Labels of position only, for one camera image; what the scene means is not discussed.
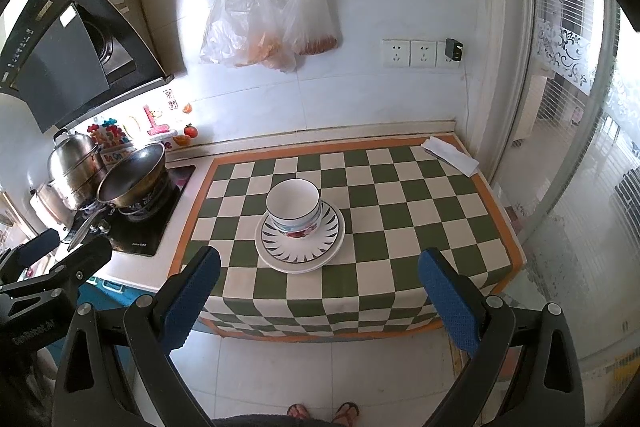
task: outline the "pot handle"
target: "pot handle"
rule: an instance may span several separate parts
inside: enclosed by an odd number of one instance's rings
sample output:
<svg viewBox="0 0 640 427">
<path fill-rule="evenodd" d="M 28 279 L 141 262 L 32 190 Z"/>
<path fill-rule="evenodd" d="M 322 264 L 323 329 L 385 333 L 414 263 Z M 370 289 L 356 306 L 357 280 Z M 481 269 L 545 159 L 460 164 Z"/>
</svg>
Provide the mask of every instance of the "pot handle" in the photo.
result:
<svg viewBox="0 0 640 427">
<path fill-rule="evenodd" d="M 56 140 L 57 140 L 60 136 L 62 136 L 63 134 L 65 134 L 65 133 L 66 133 L 66 135 L 67 135 L 67 136 L 71 136 L 71 133 L 69 133 L 69 131 L 66 129 L 66 127 L 63 127 L 62 129 L 60 129 L 57 133 L 55 133 L 55 134 L 53 135 L 53 143 L 55 144 L 55 143 L 56 143 Z"/>
<path fill-rule="evenodd" d="M 76 232 L 76 235 L 71 239 L 71 242 L 69 243 L 69 246 L 66 247 L 66 251 L 70 252 L 75 247 L 77 247 L 80 243 L 82 243 L 82 240 L 89 233 L 89 229 L 91 228 L 91 224 L 95 221 L 95 218 L 98 216 L 98 214 L 101 213 L 101 211 L 104 210 L 104 208 L 106 206 L 107 205 L 105 205 L 105 204 L 101 204 L 100 206 L 98 206 L 98 208 L 96 208 L 94 210 L 94 213 L 91 214 L 91 216 L 86 218 L 86 221 L 84 223 L 82 223 L 82 225 L 80 226 L 80 228 Z"/>
</svg>

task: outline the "bowl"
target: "bowl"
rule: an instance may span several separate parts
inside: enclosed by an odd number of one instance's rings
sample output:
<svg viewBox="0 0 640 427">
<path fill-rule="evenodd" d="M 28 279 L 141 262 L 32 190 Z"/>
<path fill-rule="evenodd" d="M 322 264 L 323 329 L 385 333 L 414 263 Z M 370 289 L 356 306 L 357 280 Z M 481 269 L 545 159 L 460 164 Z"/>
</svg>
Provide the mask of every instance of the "bowl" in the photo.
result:
<svg viewBox="0 0 640 427">
<path fill-rule="evenodd" d="M 320 223 L 320 191 L 307 180 L 294 178 L 275 185 L 267 194 L 273 226 L 287 237 L 305 237 Z"/>
</svg>

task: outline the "checkered tablecloth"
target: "checkered tablecloth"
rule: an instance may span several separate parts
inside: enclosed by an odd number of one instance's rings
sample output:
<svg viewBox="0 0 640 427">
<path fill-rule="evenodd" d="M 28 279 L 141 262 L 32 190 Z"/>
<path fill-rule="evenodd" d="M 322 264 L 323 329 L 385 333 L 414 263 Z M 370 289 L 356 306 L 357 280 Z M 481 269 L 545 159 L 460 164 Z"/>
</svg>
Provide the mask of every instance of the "checkered tablecloth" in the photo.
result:
<svg viewBox="0 0 640 427">
<path fill-rule="evenodd" d="M 427 247 L 438 247 L 484 293 L 511 271 L 473 180 L 420 146 L 226 160 L 216 167 L 182 260 L 205 245 L 220 253 L 222 273 L 201 317 L 222 331 L 331 336 L 423 327 L 436 317 L 417 275 Z M 346 235 L 328 264 L 288 275 L 263 263 L 254 234 L 271 187 L 296 177 L 340 208 Z"/>
</svg>

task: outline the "plate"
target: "plate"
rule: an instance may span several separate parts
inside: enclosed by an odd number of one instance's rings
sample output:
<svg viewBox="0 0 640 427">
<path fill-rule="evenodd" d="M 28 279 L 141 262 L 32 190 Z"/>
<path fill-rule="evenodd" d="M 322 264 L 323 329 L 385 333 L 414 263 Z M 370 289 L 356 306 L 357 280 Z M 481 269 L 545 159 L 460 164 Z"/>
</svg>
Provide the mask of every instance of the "plate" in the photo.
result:
<svg viewBox="0 0 640 427">
<path fill-rule="evenodd" d="M 328 263 L 344 240 L 344 216 L 338 208 L 322 200 L 322 221 L 307 237 L 293 238 L 275 229 L 268 213 L 255 229 L 255 246 L 262 260 L 284 273 L 306 273 Z"/>
</svg>

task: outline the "pot lid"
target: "pot lid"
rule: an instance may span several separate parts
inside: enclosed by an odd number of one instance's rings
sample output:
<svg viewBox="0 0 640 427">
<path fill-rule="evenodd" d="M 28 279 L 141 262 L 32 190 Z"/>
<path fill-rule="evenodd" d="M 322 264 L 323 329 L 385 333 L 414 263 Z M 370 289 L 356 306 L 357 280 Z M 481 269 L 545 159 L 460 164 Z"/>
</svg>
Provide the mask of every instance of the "pot lid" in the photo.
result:
<svg viewBox="0 0 640 427">
<path fill-rule="evenodd" d="M 86 134 L 78 132 L 71 134 L 66 129 L 55 133 L 53 142 L 55 143 L 56 139 L 63 134 L 66 134 L 66 138 L 56 145 L 47 161 L 49 176 L 53 180 L 67 174 L 97 148 L 94 141 Z"/>
</svg>

